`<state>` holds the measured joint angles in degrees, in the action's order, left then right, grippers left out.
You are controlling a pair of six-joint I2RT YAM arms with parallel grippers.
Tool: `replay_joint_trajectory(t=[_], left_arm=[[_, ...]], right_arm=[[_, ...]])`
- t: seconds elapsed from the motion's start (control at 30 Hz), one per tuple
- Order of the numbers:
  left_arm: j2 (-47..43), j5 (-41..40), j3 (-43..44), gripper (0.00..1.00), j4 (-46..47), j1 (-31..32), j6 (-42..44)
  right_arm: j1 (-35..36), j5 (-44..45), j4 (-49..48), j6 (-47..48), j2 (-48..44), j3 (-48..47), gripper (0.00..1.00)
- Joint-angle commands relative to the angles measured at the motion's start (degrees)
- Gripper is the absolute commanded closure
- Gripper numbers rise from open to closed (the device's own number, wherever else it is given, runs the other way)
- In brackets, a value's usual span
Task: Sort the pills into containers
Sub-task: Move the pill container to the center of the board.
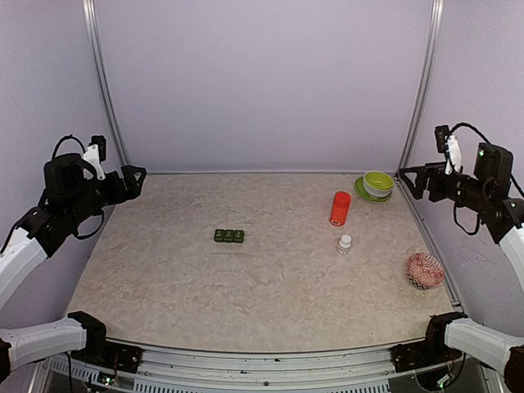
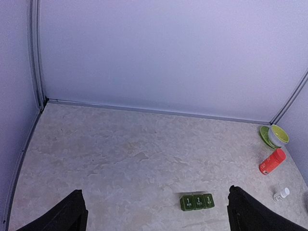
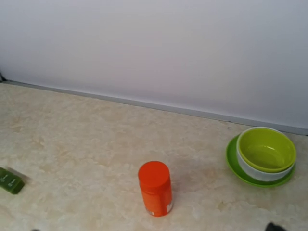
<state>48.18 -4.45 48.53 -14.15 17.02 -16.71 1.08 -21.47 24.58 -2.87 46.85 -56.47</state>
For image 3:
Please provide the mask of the green pill organizer box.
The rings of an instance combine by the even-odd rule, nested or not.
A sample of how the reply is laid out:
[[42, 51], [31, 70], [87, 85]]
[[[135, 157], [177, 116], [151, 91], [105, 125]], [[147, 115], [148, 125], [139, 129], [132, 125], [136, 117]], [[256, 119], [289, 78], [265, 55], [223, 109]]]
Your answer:
[[11, 194], [18, 194], [24, 187], [25, 183], [21, 177], [10, 171], [0, 168], [0, 187]]

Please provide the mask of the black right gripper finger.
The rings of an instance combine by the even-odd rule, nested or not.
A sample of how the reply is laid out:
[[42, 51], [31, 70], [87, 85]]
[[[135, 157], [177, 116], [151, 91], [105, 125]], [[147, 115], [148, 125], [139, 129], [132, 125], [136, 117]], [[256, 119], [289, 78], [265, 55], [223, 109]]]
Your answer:
[[282, 226], [276, 225], [271, 222], [266, 226], [266, 231], [287, 231], [287, 230]]

